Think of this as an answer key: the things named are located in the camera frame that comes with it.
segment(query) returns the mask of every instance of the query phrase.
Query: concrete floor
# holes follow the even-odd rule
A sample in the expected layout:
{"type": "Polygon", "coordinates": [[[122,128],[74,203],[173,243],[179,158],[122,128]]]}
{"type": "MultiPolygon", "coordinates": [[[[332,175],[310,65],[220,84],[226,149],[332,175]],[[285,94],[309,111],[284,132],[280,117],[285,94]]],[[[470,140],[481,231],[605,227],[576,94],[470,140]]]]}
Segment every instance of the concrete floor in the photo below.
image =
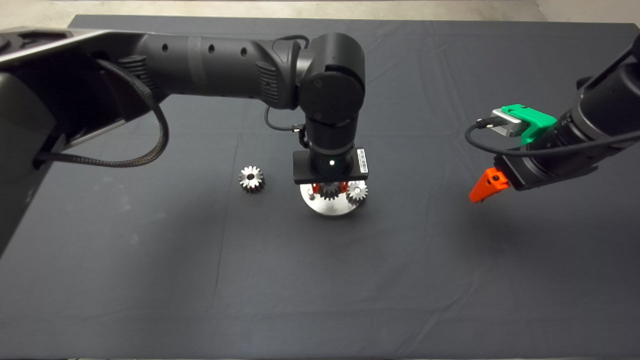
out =
{"type": "Polygon", "coordinates": [[[0,29],[65,27],[75,14],[326,19],[635,22],[639,0],[52,1],[1,0],[0,29]]]}

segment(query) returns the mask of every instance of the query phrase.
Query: label sticker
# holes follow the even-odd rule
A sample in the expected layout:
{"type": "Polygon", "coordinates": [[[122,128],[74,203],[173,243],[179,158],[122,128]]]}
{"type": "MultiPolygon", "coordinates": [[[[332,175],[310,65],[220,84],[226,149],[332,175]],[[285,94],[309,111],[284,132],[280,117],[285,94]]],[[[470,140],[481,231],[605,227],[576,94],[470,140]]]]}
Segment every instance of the label sticker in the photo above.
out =
{"type": "Polygon", "coordinates": [[[367,168],[367,156],[364,153],[364,149],[358,149],[358,163],[360,165],[360,172],[368,173],[369,168],[367,168]]]}

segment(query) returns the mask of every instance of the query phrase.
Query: green 3d-printed part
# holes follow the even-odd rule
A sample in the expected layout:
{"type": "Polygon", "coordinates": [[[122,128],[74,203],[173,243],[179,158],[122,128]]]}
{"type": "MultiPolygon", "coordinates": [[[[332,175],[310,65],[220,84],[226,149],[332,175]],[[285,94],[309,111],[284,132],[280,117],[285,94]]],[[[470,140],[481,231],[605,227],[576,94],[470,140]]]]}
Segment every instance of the green 3d-printed part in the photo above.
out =
{"type": "Polygon", "coordinates": [[[551,115],[520,104],[503,106],[501,110],[503,113],[529,123],[529,128],[522,133],[520,138],[522,145],[526,145],[535,140],[546,128],[555,124],[557,121],[556,118],[551,115]]]}

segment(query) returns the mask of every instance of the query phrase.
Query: metal gear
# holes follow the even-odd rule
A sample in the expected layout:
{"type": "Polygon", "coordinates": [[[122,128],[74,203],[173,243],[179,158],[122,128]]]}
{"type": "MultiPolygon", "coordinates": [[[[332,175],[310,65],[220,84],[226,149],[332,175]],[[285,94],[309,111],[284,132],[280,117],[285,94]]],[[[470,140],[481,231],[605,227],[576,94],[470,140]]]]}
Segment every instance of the metal gear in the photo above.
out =
{"type": "Polygon", "coordinates": [[[323,199],[333,200],[336,197],[338,197],[338,195],[340,195],[340,184],[339,183],[320,184],[320,189],[318,189],[318,194],[323,199]]]}
{"type": "Polygon", "coordinates": [[[347,188],[347,201],[352,205],[358,205],[367,198],[368,192],[364,181],[352,181],[347,188]]]}
{"type": "Polygon", "coordinates": [[[258,167],[246,167],[240,171],[238,183],[244,191],[257,193],[264,187],[264,174],[258,167]]]}

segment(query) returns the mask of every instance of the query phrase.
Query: black cable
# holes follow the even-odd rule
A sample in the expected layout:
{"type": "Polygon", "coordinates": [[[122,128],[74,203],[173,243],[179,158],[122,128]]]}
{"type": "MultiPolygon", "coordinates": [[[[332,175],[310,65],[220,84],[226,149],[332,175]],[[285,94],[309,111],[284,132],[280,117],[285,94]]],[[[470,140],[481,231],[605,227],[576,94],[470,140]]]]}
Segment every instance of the black cable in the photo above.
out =
{"type": "Polygon", "coordinates": [[[286,37],[277,38],[276,40],[302,40],[305,42],[305,49],[308,48],[311,43],[309,38],[302,34],[287,35],[286,37]]]}
{"type": "Polygon", "coordinates": [[[297,133],[298,131],[302,131],[304,130],[304,125],[300,125],[300,124],[295,124],[295,125],[291,125],[291,126],[277,126],[277,125],[273,125],[270,121],[269,121],[269,110],[271,110],[271,107],[269,105],[267,105],[267,107],[264,109],[264,122],[267,124],[268,127],[270,127],[271,129],[274,130],[278,130],[278,131],[291,131],[293,133],[297,133]]]}
{"type": "Polygon", "coordinates": [[[142,81],[128,73],[126,70],[120,68],[119,66],[105,60],[96,60],[96,62],[102,68],[112,72],[113,74],[124,79],[128,84],[130,84],[138,93],[138,95],[140,95],[140,97],[144,100],[145,104],[147,104],[151,111],[153,111],[153,113],[156,115],[158,124],[160,125],[160,137],[156,143],[156,146],[154,146],[153,149],[142,156],[138,156],[135,159],[122,161],[106,161],[87,158],[86,156],[75,154],[62,154],[58,152],[40,152],[36,155],[36,159],[42,161],[60,161],[64,163],[115,168],[138,167],[146,165],[158,159],[166,149],[166,146],[169,142],[169,124],[166,121],[166,117],[164,117],[164,113],[162,112],[160,105],[158,105],[157,101],[154,99],[153,93],[151,92],[151,90],[149,90],[149,87],[142,83],[142,81]]]}
{"type": "Polygon", "coordinates": [[[553,149],[544,149],[544,150],[531,150],[531,151],[515,151],[515,150],[504,150],[498,149],[496,147],[490,147],[483,143],[479,143],[471,138],[471,133],[475,129],[484,129],[487,127],[486,123],[476,122],[472,126],[470,126],[465,131],[465,139],[471,146],[478,148],[480,150],[484,150],[486,152],[490,152],[496,155],[504,155],[504,156],[516,156],[519,158],[530,158],[530,157],[551,157],[551,156],[560,156],[560,155],[568,155],[574,154],[579,151],[584,151],[588,149],[594,149],[596,147],[603,147],[606,145],[612,145],[615,143],[628,142],[632,140],[640,139],[640,131],[633,131],[628,134],[612,136],[610,138],[604,138],[600,140],[593,140],[590,142],[580,143],[577,145],[569,145],[565,147],[556,147],[553,149]]]}
{"type": "MultiPolygon", "coordinates": [[[[277,38],[276,40],[302,40],[302,41],[305,42],[305,47],[304,47],[305,49],[308,48],[309,44],[311,43],[311,41],[309,40],[308,37],[306,37],[305,35],[301,35],[301,34],[287,35],[285,37],[277,38]]],[[[296,124],[296,125],[291,125],[291,126],[288,126],[288,127],[273,125],[269,121],[269,110],[271,110],[271,107],[269,105],[267,105],[267,107],[264,109],[264,122],[271,129],[278,130],[278,131],[292,131],[292,132],[304,131],[304,128],[303,128],[304,125],[296,124]]]]}

